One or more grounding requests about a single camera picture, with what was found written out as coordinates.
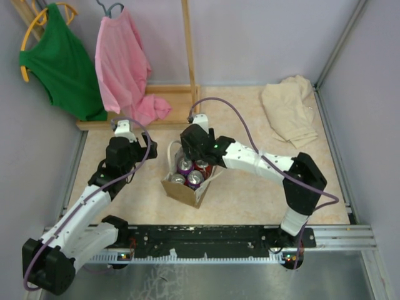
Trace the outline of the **purple Fanta can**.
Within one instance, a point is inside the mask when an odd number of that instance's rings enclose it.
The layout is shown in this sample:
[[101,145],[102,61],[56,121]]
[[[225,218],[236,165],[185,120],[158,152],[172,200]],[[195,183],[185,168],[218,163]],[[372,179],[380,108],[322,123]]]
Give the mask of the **purple Fanta can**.
[[186,177],[191,171],[194,170],[194,164],[190,159],[180,157],[177,160],[177,172]]

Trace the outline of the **red Coca-Cola can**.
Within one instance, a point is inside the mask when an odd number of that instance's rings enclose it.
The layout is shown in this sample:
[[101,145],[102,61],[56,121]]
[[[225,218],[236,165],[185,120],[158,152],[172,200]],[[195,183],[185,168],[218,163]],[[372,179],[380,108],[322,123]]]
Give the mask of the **red Coca-Cola can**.
[[194,168],[202,174],[204,180],[209,178],[213,172],[213,166],[203,160],[195,161]]

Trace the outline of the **brown canvas bag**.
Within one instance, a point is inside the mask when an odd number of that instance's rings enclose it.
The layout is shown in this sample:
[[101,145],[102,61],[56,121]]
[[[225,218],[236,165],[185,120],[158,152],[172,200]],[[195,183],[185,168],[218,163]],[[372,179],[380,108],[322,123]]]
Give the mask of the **brown canvas bag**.
[[161,181],[167,196],[196,209],[200,208],[211,182],[223,173],[204,161],[186,158],[180,141],[169,143],[167,162],[169,171]]

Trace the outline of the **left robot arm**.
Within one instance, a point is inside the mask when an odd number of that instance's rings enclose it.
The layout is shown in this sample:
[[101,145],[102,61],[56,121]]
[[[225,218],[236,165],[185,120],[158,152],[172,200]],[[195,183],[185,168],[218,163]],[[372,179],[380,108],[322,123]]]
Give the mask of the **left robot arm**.
[[111,204],[130,183],[148,159],[156,158],[157,144],[147,131],[142,132],[142,147],[128,129],[115,130],[105,150],[106,157],[73,207],[38,240],[28,239],[22,246],[22,278],[25,290],[44,289],[55,295],[64,293],[76,273],[99,251],[129,243],[128,223],[108,216],[91,232],[91,221]]

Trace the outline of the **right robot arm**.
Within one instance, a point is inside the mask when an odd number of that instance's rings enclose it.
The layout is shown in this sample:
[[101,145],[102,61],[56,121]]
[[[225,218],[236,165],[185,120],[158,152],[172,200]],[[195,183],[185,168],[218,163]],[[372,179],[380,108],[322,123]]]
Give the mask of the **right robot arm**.
[[287,209],[279,225],[279,240],[289,248],[301,240],[301,229],[327,186],[326,178],[310,155],[301,152],[288,157],[257,152],[231,137],[215,138],[212,129],[205,131],[198,124],[187,127],[180,140],[184,154],[192,160],[246,171],[282,186]]

